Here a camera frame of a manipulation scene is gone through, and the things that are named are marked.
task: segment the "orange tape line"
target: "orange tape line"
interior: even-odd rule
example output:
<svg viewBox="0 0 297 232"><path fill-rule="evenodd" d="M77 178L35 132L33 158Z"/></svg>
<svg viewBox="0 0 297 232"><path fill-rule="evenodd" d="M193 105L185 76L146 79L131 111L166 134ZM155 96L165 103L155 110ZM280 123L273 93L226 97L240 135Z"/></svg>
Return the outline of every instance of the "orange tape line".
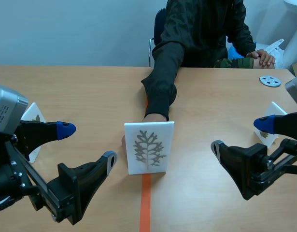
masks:
<svg viewBox="0 0 297 232"><path fill-rule="evenodd" d="M145 109L148 100L145 98ZM151 216L151 187L152 175L142 175L142 194L141 194L141 215L140 215L140 232L150 232L150 216Z"/></svg>

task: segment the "chair backrest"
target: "chair backrest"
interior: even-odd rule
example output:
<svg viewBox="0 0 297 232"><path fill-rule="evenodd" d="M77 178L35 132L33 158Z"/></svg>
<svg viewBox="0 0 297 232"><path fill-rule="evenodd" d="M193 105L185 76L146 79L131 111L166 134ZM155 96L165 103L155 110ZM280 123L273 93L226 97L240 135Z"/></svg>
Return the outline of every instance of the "chair backrest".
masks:
<svg viewBox="0 0 297 232"><path fill-rule="evenodd" d="M164 30L164 25L167 19L167 10L166 8L161 9L156 14L155 18L155 28L154 28L154 43L157 45L161 42L161 34Z"/></svg>

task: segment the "person's arm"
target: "person's arm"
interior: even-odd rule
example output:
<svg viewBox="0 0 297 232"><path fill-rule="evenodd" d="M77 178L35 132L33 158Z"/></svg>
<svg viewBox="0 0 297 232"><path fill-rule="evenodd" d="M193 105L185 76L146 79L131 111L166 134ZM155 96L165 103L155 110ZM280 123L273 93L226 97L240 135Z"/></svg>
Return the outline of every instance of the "person's arm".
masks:
<svg viewBox="0 0 297 232"><path fill-rule="evenodd" d="M176 97L174 80L182 64L185 49L193 43L194 0L169 0L167 20L158 44L152 54L154 70L142 80L148 99L145 116L163 115L169 119L169 107Z"/></svg>
<svg viewBox="0 0 297 232"><path fill-rule="evenodd" d="M246 8L243 0L234 0L230 11L226 29L228 42L233 43L237 52L246 57L248 53L255 51L255 43L248 26L244 23Z"/></svg>

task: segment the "white card stand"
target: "white card stand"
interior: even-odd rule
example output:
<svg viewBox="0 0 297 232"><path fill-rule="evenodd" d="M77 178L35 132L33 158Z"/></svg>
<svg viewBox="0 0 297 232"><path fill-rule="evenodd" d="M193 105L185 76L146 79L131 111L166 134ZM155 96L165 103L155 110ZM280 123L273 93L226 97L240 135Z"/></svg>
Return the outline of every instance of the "white card stand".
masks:
<svg viewBox="0 0 297 232"><path fill-rule="evenodd" d="M286 115L286 111L284 111L279 105L277 105L275 102L271 102L268 109L264 113L264 117L270 116L270 115ZM266 132L259 131L257 128L255 128L255 134L259 137L261 142L270 148L272 146L273 142L278 137L277 134L268 134Z"/></svg>
<svg viewBox="0 0 297 232"><path fill-rule="evenodd" d="M173 134L174 122L125 123L129 174L165 172Z"/></svg>
<svg viewBox="0 0 297 232"><path fill-rule="evenodd" d="M24 121L40 121L40 122L46 122L43 115L41 114L41 111L39 110L37 104L34 102L31 104L31 106L26 110L21 118ZM29 154L30 163L34 163L41 147L37 147Z"/></svg>

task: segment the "black chair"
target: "black chair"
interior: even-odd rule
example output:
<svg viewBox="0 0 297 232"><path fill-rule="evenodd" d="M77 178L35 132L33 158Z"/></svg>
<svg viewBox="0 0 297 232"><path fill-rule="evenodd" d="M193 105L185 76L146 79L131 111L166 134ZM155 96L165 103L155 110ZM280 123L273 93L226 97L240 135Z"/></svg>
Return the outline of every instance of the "black chair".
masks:
<svg viewBox="0 0 297 232"><path fill-rule="evenodd" d="M158 11L155 17L155 27L154 27L154 37L149 40L149 55L148 55L148 64L150 67L150 54L152 48L152 40L154 40L155 46L161 42L161 34L164 30L164 25L167 19L167 10L166 8Z"/></svg>

